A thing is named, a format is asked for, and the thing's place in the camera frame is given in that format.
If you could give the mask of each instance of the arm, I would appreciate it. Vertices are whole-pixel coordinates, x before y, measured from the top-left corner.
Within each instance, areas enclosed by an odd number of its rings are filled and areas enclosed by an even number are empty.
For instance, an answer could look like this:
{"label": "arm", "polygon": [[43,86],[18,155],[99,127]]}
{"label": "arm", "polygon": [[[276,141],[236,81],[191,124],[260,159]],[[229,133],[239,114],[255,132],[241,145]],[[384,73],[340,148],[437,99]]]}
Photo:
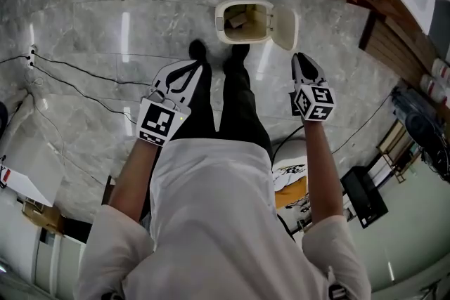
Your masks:
{"label": "arm", "polygon": [[305,121],[304,132],[312,221],[318,223],[333,215],[343,215],[342,190],[322,123]]}
{"label": "arm", "polygon": [[137,140],[120,173],[110,205],[98,211],[92,225],[75,299],[97,300],[122,294],[122,281],[153,251],[150,234],[138,224],[158,147]]}
{"label": "arm", "polygon": [[342,190],[330,147],[320,122],[304,122],[307,136],[308,188],[314,226],[302,240],[305,256],[330,282],[335,282],[352,299],[370,300],[371,284],[359,260],[343,214]]}
{"label": "arm", "polygon": [[138,139],[125,163],[109,205],[139,222],[158,147]]}

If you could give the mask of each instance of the electrical outlet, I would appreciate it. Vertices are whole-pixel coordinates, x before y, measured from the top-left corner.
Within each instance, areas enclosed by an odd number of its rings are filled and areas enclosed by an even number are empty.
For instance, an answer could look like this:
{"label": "electrical outlet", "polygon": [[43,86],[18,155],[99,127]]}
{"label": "electrical outlet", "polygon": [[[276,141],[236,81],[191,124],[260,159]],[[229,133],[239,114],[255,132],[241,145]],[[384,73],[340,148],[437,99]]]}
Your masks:
{"label": "electrical outlet", "polygon": [[37,52],[37,47],[35,45],[31,45],[30,49],[28,51],[28,56],[30,57],[30,59],[28,59],[28,62],[27,62],[27,66],[31,70],[34,69],[34,59],[36,58],[34,53],[36,53],[36,52]]}

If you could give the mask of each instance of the sleeve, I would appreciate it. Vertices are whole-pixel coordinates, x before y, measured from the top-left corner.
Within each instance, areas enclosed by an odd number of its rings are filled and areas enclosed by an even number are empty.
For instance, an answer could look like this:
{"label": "sleeve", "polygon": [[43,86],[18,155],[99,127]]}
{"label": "sleeve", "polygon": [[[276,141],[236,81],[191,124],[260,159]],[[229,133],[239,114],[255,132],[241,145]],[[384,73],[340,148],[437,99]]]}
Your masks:
{"label": "sleeve", "polygon": [[344,216],[326,218],[308,231],[302,241],[304,255],[325,275],[330,268],[336,283],[351,299],[370,300],[371,284],[360,262]]}
{"label": "sleeve", "polygon": [[100,300],[153,252],[150,234],[120,211],[103,205],[92,225],[79,267],[75,300]]}

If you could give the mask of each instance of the black shoe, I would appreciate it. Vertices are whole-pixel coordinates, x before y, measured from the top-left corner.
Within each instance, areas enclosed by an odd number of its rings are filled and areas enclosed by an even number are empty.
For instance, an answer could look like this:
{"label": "black shoe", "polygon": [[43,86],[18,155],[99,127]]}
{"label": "black shoe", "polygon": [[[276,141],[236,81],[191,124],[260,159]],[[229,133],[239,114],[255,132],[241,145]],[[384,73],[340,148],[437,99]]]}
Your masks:
{"label": "black shoe", "polygon": [[250,51],[249,44],[233,45],[231,47],[231,57],[224,63],[224,72],[232,69],[237,69],[244,66],[244,60]]}
{"label": "black shoe", "polygon": [[189,44],[189,58],[206,63],[206,46],[199,39]]}

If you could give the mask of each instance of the marble floor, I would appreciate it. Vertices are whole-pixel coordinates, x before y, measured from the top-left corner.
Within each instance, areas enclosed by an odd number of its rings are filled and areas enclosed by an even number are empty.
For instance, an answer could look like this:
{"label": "marble floor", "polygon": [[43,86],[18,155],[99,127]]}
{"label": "marble floor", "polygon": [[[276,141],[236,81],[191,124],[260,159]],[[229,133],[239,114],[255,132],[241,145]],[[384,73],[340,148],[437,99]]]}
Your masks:
{"label": "marble floor", "polygon": [[[151,81],[163,66],[188,57],[188,44],[205,41],[213,65],[212,107],[217,125],[223,107],[220,64],[229,52],[214,31],[214,7],[225,0],[0,0],[0,60],[27,51],[75,64],[122,81]],[[326,123],[332,150],[340,147],[377,110],[397,76],[358,49],[368,12],[345,0],[268,0],[294,8],[300,17],[296,51],[314,58],[337,92],[337,110]],[[276,142],[301,123],[290,113],[291,53],[273,44],[252,46],[246,60],[257,111]],[[95,79],[65,65],[37,60],[111,109],[136,119],[144,86]],[[65,178],[57,205],[64,214],[90,221],[100,206],[108,175],[117,176],[134,143],[134,128],[124,115],[112,114],[71,87],[21,60],[2,65],[2,98],[26,86],[37,100],[22,131],[41,134],[62,154]],[[393,122],[389,102],[335,153],[340,175],[366,164]]]}

